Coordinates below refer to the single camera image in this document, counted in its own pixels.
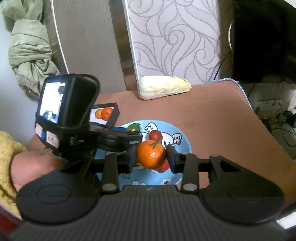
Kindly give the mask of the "person left hand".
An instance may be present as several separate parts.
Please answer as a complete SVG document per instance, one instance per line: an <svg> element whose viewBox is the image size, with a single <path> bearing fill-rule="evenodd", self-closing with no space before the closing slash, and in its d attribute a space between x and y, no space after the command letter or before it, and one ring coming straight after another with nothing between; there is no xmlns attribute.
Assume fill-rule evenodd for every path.
<svg viewBox="0 0 296 241"><path fill-rule="evenodd" d="M18 192L26 184L62 167L64 162L51 150L26 151L14 156L11 162L11 180Z"/></svg>

